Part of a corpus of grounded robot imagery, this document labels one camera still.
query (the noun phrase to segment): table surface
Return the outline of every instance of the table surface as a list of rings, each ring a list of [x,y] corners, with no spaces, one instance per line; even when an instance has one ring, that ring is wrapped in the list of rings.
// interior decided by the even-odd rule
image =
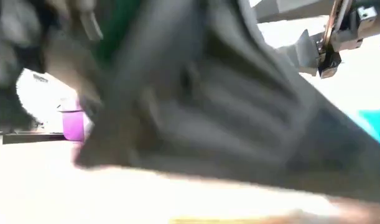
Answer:
[[[77,147],[65,141],[0,146],[0,223],[288,223],[299,217],[380,223],[380,206],[321,195],[118,167],[81,170],[72,163]]]

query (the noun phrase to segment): machine part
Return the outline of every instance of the machine part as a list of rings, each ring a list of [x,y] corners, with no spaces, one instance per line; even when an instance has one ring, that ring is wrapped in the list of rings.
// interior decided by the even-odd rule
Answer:
[[[149,0],[136,25],[78,165],[380,202],[380,144],[264,42],[248,0]]]
[[[373,26],[363,29],[358,35],[360,38],[372,37],[380,34],[380,0],[354,0],[351,10],[357,10],[360,7],[368,9],[374,7],[376,14],[378,15],[373,22]]]
[[[320,61],[316,39],[321,39],[321,35],[311,37],[305,30],[295,44],[280,47],[277,51],[285,55],[299,72],[315,76]]]
[[[330,78],[338,71],[338,67],[341,63],[341,57],[338,52],[327,52],[325,55],[325,61],[320,64],[318,71],[321,78]]]
[[[331,46],[333,50],[339,52],[359,48],[363,43],[363,37],[360,34],[372,27],[376,18],[377,14],[374,7],[368,9],[360,7],[351,12],[348,26],[332,34]]]
[[[23,0],[4,1],[1,27],[7,40],[20,47],[39,44],[42,27],[33,5]]]
[[[335,24],[336,30],[340,30],[340,27],[342,25],[343,19],[345,18],[345,15],[347,13],[349,13],[349,11],[350,11],[350,7],[351,7],[352,2],[353,2],[353,0],[343,0],[341,7],[340,7],[339,15],[336,19],[336,24]]]
[[[358,34],[361,34],[363,30],[371,28],[378,16],[375,7],[364,8],[359,7],[357,9],[357,16],[359,18]]]
[[[335,0],[262,0],[255,7],[257,21],[303,19],[329,15]]]
[[[340,10],[342,0],[335,0],[333,2],[331,14],[329,15],[327,25],[325,26],[325,32],[322,39],[322,50],[326,51],[330,44],[331,34],[333,30],[333,26],[335,25],[336,15],[338,14],[338,10]]]

